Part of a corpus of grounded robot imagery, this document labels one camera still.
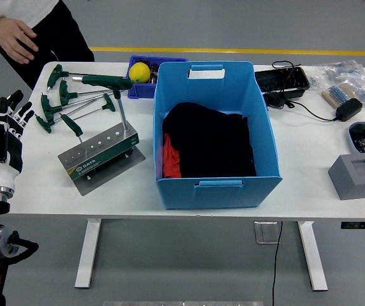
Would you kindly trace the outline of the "person's right hand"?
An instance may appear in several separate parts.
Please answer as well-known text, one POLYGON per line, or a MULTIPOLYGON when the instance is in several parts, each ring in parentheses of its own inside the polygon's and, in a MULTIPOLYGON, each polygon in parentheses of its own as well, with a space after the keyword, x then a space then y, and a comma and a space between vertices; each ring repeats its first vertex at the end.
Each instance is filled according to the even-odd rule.
POLYGON ((37 34, 23 21, 0 18, 0 46, 15 62, 29 64, 39 50, 33 41, 37 34))

